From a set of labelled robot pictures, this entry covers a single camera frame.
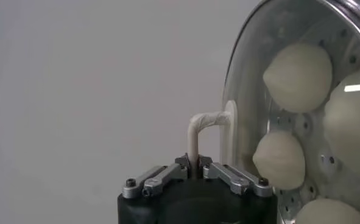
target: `metal linkage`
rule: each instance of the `metal linkage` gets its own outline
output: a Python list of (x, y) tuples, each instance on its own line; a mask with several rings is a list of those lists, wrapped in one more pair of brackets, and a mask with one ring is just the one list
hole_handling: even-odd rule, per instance
[(128, 179), (122, 188), (122, 194), (124, 198), (136, 198), (141, 195), (143, 184), (148, 178), (154, 177), (155, 175), (165, 170), (165, 166), (155, 166), (146, 173), (142, 174), (137, 179)]
[(203, 168), (204, 178), (219, 178), (229, 185), (231, 191), (242, 195), (248, 189), (254, 191), (257, 196), (270, 197), (273, 194), (272, 187), (265, 178), (257, 178), (251, 173), (238, 170), (237, 168), (211, 163)]
[(153, 197), (161, 194), (163, 187), (173, 179), (188, 179), (188, 168), (182, 167), (177, 163), (171, 164), (157, 176), (149, 178), (144, 182), (142, 195), (144, 197)]

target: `bolt head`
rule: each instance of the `bolt head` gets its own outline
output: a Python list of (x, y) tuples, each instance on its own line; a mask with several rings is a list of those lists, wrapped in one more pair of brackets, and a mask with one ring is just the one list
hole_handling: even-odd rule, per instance
[(130, 178), (127, 181), (125, 181), (126, 187), (135, 187), (136, 186), (136, 180), (134, 178)]
[(267, 178), (261, 177), (258, 180), (258, 184), (261, 186), (268, 186), (269, 185), (269, 180)]

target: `gray wall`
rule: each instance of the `gray wall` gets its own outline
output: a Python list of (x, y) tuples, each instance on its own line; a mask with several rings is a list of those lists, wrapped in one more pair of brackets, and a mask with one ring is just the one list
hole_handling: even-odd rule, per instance
[[(116, 223), (127, 177), (221, 108), (258, 0), (0, 0), (0, 224)], [(200, 135), (219, 157), (219, 131)]]

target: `black plastic housing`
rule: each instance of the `black plastic housing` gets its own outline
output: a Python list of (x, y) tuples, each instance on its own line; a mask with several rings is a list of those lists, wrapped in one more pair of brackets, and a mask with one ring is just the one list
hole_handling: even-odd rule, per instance
[(119, 224), (276, 224), (277, 198), (239, 196), (219, 179), (173, 180), (152, 198), (118, 197)]

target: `white tube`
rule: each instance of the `white tube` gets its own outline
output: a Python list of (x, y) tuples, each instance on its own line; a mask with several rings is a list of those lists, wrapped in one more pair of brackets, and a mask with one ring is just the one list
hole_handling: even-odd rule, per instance
[(230, 125), (230, 113), (220, 111), (197, 114), (192, 117), (188, 127), (188, 159), (191, 164), (191, 178), (197, 178), (197, 161), (199, 159), (199, 132), (213, 125)]

